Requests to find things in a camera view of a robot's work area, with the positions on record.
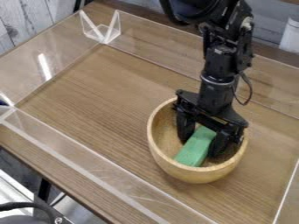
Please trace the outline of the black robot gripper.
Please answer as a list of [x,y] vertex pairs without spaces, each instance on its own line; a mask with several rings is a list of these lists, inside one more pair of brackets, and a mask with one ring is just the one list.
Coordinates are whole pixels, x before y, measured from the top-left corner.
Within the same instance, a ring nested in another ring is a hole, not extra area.
[[200,76],[197,93],[179,89],[176,91],[177,137],[184,144],[192,136],[195,123],[200,123],[216,132],[209,144],[209,156],[219,156],[229,144],[239,144],[248,121],[235,111],[232,101],[236,99],[239,79],[248,83],[243,73],[229,77]]

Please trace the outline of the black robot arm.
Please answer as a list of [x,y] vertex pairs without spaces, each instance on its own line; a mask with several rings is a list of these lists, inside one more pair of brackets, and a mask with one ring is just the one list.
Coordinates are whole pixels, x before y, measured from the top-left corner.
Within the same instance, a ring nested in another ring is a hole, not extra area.
[[252,66],[252,9],[245,0],[158,0],[173,24],[195,25],[201,31],[204,67],[200,90],[176,91],[177,136],[185,142],[199,123],[216,132],[209,155],[216,157],[232,144],[240,144],[248,121],[236,113],[240,81],[248,81]]

